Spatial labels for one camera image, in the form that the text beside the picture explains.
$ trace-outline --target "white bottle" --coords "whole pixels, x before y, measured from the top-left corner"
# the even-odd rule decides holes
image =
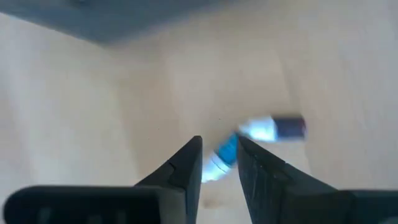
[[[263,142],[280,142],[292,139],[304,139],[305,122],[301,116],[267,116],[250,119],[239,125],[234,132],[214,151],[204,164],[202,183],[218,180],[225,176],[236,163],[238,149],[238,134],[249,139]]]

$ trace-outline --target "small bottle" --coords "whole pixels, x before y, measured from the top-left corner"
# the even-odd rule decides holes
[[[255,141],[282,142],[305,139],[306,127],[301,116],[268,116],[251,119],[239,126],[237,133]],[[235,165],[238,149],[236,132],[220,144],[203,166],[202,183],[218,180]]]

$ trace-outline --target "light wood surface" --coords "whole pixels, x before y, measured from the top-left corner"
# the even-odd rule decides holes
[[[107,47],[0,15],[0,196],[133,185],[193,135],[207,155],[270,113],[307,120],[305,144],[265,145],[299,169],[339,188],[398,188],[397,9],[250,0]],[[249,222],[236,172],[202,187],[198,222]]]

